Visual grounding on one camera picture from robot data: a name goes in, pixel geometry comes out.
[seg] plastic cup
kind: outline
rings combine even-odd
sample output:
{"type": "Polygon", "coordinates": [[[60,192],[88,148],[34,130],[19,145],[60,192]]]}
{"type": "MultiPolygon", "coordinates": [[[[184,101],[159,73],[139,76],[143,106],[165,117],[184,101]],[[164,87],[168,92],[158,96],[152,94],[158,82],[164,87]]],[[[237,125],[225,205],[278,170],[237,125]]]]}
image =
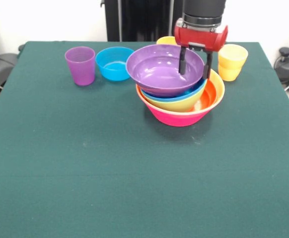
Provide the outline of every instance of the plastic cup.
{"type": "Polygon", "coordinates": [[[218,52],[218,72],[224,81],[234,81],[240,74],[248,51],[239,45],[227,44],[218,52]]]}
{"type": "Polygon", "coordinates": [[[156,41],[157,44],[177,45],[174,36],[164,36],[156,41]]]}
{"type": "Polygon", "coordinates": [[[71,48],[66,51],[65,59],[75,84],[87,86],[95,80],[95,51],[92,48],[71,48]]]}

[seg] yellow bowl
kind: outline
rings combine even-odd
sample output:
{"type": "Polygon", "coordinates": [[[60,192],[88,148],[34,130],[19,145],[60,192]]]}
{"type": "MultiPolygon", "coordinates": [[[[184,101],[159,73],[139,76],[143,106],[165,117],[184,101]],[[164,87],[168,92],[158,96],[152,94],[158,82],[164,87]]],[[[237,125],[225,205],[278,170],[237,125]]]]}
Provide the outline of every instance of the yellow bowl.
{"type": "Polygon", "coordinates": [[[148,102],[158,108],[172,112],[188,112],[194,107],[204,92],[207,80],[201,80],[203,80],[203,82],[198,85],[197,88],[194,89],[190,94],[171,99],[153,97],[144,91],[142,91],[142,93],[148,102]]]}
{"type": "Polygon", "coordinates": [[[177,45],[174,36],[164,36],[157,40],[157,44],[177,45]]]}

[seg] pink bowl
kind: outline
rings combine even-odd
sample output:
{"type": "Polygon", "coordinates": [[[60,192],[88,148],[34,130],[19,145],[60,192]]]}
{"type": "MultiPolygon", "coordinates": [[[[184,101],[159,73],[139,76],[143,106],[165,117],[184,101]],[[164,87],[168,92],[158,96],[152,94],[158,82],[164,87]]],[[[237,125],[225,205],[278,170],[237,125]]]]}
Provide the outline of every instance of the pink bowl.
{"type": "Polygon", "coordinates": [[[162,123],[170,126],[189,126],[197,123],[202,117],[204,117],[209,111],[215,108],[223,99],[225,93],[225,86],[221,77],[214,71],[211,71],[210,81],[216,88],[217,96],[211,105],[202,110],[193,110],[186,113],[171,112],[161,108],[158,108],[149,103],[141,94],[140,87],[136,85],[137,94],[140,99],[150,109],[152,114],[162,123]]]}

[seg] purple bowl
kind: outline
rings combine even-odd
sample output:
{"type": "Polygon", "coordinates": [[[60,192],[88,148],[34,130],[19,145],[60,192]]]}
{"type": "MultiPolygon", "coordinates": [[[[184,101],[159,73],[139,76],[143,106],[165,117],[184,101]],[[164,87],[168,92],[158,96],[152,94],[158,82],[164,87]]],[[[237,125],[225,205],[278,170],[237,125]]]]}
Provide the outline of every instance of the purple bowl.
{"type": "Polygon", "coordinates": [[[186,73],[180,75],[180,47],[176,45],[149,45],[133,52],[126,63],[128,74],[145,92],[157,97],[177,96],[203,75],[204,62],[192,50],[187,49],[186,73]]]}

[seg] green tablecloth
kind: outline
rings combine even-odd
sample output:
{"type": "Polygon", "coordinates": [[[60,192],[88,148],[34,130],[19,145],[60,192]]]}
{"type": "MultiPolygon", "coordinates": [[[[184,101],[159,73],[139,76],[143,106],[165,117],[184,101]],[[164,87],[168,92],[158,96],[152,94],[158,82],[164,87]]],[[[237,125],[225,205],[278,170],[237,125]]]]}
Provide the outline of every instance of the green tablecloth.
{"type": "Polygon", "coordinates": [[[26,44],[0,96],[0,238],[289,238],[289,100],[260,45],[176,128],[132,80],[78,87],[64,59],[146,44],[26,44]]]}

